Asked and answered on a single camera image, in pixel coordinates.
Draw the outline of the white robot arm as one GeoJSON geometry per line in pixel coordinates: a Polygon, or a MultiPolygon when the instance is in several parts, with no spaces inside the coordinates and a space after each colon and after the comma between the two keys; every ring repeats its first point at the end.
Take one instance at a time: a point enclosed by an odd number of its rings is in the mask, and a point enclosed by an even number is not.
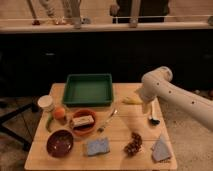
{"type": "Polygon", "coordinates": [[[203,126],[213,131],[213,101],[171,84],[173,73],[166,66],[158,67],[142,76],[140,98],[145,103],[156,97],[174,103],[203,126]]]}

